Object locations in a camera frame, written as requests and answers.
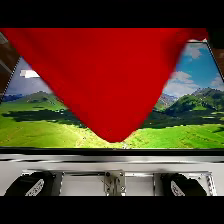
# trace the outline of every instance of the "white surface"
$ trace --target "white surface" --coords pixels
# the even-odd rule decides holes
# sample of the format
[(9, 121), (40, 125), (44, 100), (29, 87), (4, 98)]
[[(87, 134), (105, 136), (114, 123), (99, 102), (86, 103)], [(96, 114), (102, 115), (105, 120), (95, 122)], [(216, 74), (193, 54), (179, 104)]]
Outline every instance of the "white surface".
[[(148, 172), (166, 172), (166, 171), (210, 171), (213, 173), (213, 178), (217, 190), (217, 194), (224, 196), (224, 164), (122, 164), (122, 163), (99, 163), (99, 164), (87, 164), (87, 163), (32, 163), (32, 162), (0, 162), (0, 195), (4, 195), (6, 189), (12, 184), (12, 182), (21, 175), (22, 170), (26, 169), (56, 169), (56, 170), (74, 170), (74, 171), (104, 171), (104, 170), (117, 170), (123, 169), (124, 171), (148, 171)], [(134, 194), (149, 194), (147, 183), (142, 179), (137, 182), (136, 178), (133, 182), (128, 183), (127, 188), (129, 193)], [(101, 194), (101, 183), (92, 182), (97, 189), (85, 186), (89, 191), (89, 195), (96, 193)], [(83, 192), (83, 186), (77, 181), (77, 187), (74, 191), (69, 189), (67, 184), (63, 187), (63, 194), (77, 194), (77, 189), (80, 191), (80, 195)]]

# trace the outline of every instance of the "tv screen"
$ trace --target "tv screen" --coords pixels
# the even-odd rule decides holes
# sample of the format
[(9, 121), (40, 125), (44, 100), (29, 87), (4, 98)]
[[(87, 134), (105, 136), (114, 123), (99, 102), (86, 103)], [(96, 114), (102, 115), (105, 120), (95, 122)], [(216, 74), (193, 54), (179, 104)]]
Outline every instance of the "tv screen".
[(108, 143), (21, 57), (2, 98), (0, 127), (0, 146), (10, 147), (224, 148), (224, 83), (207, 43), (189, 42), (142, 126), (125, 141)]

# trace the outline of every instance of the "red fabric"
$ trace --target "red fabric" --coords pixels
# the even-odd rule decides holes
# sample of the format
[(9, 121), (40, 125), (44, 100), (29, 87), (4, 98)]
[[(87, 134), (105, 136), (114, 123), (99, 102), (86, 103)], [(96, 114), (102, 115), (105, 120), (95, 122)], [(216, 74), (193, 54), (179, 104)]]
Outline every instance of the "red fabric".
[(120, 142), (151, 112), (189, 39), (205, 29), (4, 28), (21, 56), (98, 136)]

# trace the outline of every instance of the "flat screen monitor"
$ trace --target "flat screen monitor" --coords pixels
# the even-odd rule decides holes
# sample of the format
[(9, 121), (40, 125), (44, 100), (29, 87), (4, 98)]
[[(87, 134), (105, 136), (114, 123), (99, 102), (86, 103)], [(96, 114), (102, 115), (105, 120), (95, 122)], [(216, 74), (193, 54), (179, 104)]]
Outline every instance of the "flat screen monitor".
[(152, 113), (125, 141), (108, 143), (72, 114), (21, 57), (0, 105), (0, 146), (224, 148), (224, 83), (207, 42), (189, 42)]

